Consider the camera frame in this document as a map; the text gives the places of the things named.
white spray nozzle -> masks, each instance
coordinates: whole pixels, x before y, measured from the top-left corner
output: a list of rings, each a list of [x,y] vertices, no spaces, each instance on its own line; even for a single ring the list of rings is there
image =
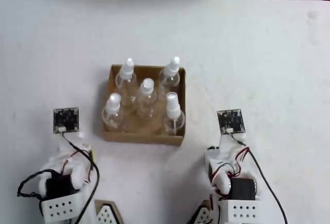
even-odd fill
[[[175,92],[169,92],[166,95],[167,105],[166,105],[166,113],[170,119],[178,119],[181,115],[181,108],[179,104],[179,99],[177,98],[177,94]]]
[[[121,96],[118,93],[113,93],[110,95],[105,110],[108,114],[113,115],[118,113],[120,109]]]
[[[154,91],[154,81],[151,78],[145,78],[140,86],[140,92],[145,95],[150,95]]]
[[[174,57],[169,64],[166,65],[164,69],[164,73],[169,76],[173,77],[177,71],[179,71],[179,64],[180,64],[180,58]]]
[[[131,58],[128,58],[126,63],[120,68],[119,74],[122,79],[131,79],[134,73],[134,62]]]

cardboard tray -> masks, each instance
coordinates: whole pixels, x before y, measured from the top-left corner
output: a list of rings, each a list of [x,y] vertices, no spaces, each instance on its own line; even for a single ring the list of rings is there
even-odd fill
[[[115,77],[119,73],[121,65],[112,65],[110,70],[110,77],[108,83],[108,94],[107,99],[110,94],[117,92]],[[138,85],[145,78],[152,78],[155,82],[155,89],[158,92],[158,78],[160,70],[163,67],[152,67],[152,66],[135,66],[134,72],[138,79]],[[179,98],[179,103],[182,111],[186,114],[186,84],[185,76],[186,71],[183,68],[179,69],[180,83],[177,88],[177,94]],[[178,133],[177,136],[166,135],[163,132],[162,124],[163,117],[166,111],[166,103],[157,101],[156,104],[156,114],[155,117],[149,121],[142,121],[137,115],[134,107],[124,109],[124,118],[128,131],[126,133],[117,133],[107,131],[105,124],[102,122],[102,132],[107,141],[117,141],[117,142],[132,142],[132,143],[149,143],[149,144],[166,144],[180,146],[184,136],[186,125]]]

white 3d-printed part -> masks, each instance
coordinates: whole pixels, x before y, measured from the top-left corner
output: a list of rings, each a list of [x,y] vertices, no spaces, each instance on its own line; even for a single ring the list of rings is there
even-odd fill
[[[221,223],[261,223],[260,201],[223,200],[220,209]]]
[[[86,200],[81,192],[41,203],[45,223],[77,217]]]
[[[205,223],[210,220],[210,211],[206,207],[202,207],[197,215],[194,224]]]
[[[97,223],[98,224],[119,224],[114,217],[114,213],[112,212],[110,206],[104,205],[100,212],[97,215]]]

cable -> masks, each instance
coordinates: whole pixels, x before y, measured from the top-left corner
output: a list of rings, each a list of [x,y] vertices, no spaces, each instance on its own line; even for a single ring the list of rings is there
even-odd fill
[[[18,197],[35,197],[39,201],[44,200],[44,198],[40,194],[38,194],[36,192],[31,192],[30,194],[22,193],[22,188],[23,188],[24,184],[26,184],[28,181],[30,181],[31,179],[33,179],[36,176],[38,176],[40,174],[43,174],[45,172],[50,172],[52,174],[52,177],[55,177],[55,176],[60,175],[57,171],[55,171],[53,169],[45,169],[45,170],[42,170],[42,171],[38,171],[35,174],[32,174],[32,175],[28,176],[25,180],[23,180],[20,183],[19,188],[17,189],[17,196]]]
[[[240,140],[237,140],[237,139],[233,136],[233,134],[230,134],[230,135],[231,135],[231,137],[234,139],[234,141],[236,141],[238,144],[240,144],[240,145],[242,145],[242,146],[246,146],[245,143],[243,143],[243,142],[240,141]],[[262,172],[262,170],[261,170],[261,167],[259,166],[259,163],[258,163],[257,159],[255,158],[255,156],[253,155],[253,153],[251,152],[250,149],[249,149],[249,154],[251,155],[251,157],[252,157],[254,163],[256,164],[256,166],[257,166],[257,168],[258,168],[258,170],[259,170],[259,172],[260,172],[260,175],[261,175],[262,179],[263,179],[264,182],[266,183],[266,185],[267,185],[269,191],[271,192],[271,194],[273,195],[275,201],[277,202],[277,205],[278,205],[280,211],[282,212],[283,219],[284,219],[284,223],[285,223],[285,224],[288,224],[287,216],[285,215],[284,209],[283,209],[281,203],[279,202],[279,199],[277,198],[275,192],[274,192],[274,191],[272,190],[272,188],[270,187],[268,181],[266,180],[265,175],[263,174],[263,172]]]
[[[95,163],[95,162],[94,162],[89,156],[87,156],[87,155],[84,153],[84,151],[83,151],[82,149],[78,148],[78,147],[75,146],[72,142],[70,142],[70,141],[64,136],[64,133],[61,132],[61,135],[62,135],[62,137],[63,137],[63,138],[64,138],[64,139],[70,144],[71,147],[73,147],[76,151],[78,151],[78,152],[81,153],[86,159],[88,159],[88,161],[89,161],[89,162],[93,165],[93,167],[95,168],[95,170],[96,170],[96,174],[97,174],[97,179],[96,179],[96,183],[95,183],[95,186],[94,186],[94,188],[93,188],[93,191],[91,192],[91,195],[89,196],[87,202],[85,203],[85,206],[82,208],[81,213],[79,214],[77,220],[76,220],[75,223],[74,223],[74,224],[78,224],[78,223],[80,222],[81,218],[83,217],[83,215],[84,215],[84,213],[85,213],[85,211],[86,211],[86,209],[87,209],[89,203],[92,201],[93,196],[94,196],[94,194],[95,194],[95,192],[96,192],[96,189],[97,189],[98,183],[99,183],[99,181],[100,181],[100,171],[98,170],[98,167],[97,167],[96,163]]]
[[[220,224],[220,206],[218,205],[218,210],[219,210],[219,217],[218,217],[218,224]]]

